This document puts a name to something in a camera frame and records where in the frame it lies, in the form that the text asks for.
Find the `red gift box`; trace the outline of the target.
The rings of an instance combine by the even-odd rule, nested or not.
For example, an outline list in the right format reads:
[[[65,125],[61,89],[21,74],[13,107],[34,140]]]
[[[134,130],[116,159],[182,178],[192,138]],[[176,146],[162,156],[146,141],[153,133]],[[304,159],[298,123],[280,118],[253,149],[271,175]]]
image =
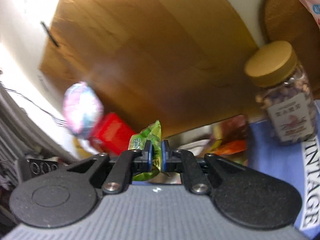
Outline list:
[[[129,146],[135,132],[116,113],[108,113],[93,128],[89,143],[99,152],[121,155]]]

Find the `pastel plush toy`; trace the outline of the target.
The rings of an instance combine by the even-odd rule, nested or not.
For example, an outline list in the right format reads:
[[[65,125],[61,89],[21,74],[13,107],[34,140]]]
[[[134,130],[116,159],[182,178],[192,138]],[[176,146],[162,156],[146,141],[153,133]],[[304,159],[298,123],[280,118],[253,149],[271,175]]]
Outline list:
[[[86,82],[79,82],[66,90],[62,113],[71,133],[88,139],[102,119],[104,107],[94,90]]]

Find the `dark open snack box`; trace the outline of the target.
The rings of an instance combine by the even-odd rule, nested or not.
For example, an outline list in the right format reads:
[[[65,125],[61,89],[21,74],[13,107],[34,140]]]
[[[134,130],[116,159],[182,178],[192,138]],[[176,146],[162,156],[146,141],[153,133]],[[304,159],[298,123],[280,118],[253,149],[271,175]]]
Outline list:
[[[216,154],[243,166],[248,165],[248,118],[244,114],[184,131],[161,141],[161,168],[168,167],[169,150],[186,150],[196,158]]]

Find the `round wooden tray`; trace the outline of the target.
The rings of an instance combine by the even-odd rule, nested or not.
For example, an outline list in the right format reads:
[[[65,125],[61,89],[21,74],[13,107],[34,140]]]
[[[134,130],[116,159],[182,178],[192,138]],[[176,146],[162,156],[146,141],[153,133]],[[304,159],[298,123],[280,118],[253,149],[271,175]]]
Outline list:
[[[319,99],[319,28],[310,12],[299,0],[263,0],[259,23],[266,43],[283,40],[293,46]]]

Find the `black tape strip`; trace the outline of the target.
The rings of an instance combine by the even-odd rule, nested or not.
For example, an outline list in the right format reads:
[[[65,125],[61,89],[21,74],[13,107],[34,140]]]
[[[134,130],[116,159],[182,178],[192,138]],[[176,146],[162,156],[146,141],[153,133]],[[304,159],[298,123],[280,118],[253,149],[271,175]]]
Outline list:
[[[51,31],[49,30],[49,28],[47,27],[47,25],[41,21],[40,24],[42,25],[44,31],[46,32],[46,34],[48,35],[49,39],[52,41],[52,43],[57,47],[59,48],[60,45],[59,43],[57,42],[57,40],[54,38],[54,36],[52,35]]]

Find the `wood grain backdrop sheet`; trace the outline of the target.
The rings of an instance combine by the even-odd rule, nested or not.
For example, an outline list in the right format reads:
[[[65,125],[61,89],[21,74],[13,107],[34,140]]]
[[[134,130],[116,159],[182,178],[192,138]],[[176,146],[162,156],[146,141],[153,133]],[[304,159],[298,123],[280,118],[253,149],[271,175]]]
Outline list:
[[[59,0],[40,69],[85,81],[135,131],[164,135],[260,115],[244,74],[257,45],[227,0]]]

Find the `nut jar gold lid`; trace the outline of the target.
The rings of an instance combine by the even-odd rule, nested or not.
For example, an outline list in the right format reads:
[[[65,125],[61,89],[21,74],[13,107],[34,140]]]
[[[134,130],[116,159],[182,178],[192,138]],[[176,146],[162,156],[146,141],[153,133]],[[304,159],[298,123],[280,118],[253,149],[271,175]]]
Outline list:
[[[310,82],[289,42],[275,41],[261,47],[245,63],[244,71],[258,87],[256,102],[281,143],[301,142],[316,135]]]

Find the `green snack packet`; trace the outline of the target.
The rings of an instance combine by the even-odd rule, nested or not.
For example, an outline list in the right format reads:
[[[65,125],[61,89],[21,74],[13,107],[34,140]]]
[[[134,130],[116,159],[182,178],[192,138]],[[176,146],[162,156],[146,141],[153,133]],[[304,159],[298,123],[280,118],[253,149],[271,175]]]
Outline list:
[[[155,178],[162,169],[162,150],[161,150],[161,123],[157,120],[155,123],[149,125],[138,134],[134,134],[130,138],[129,150],[143,150],[146,142],[151,141],[153,146],[151,171],[143,172],[133,177],[133,181],[148,181]]]

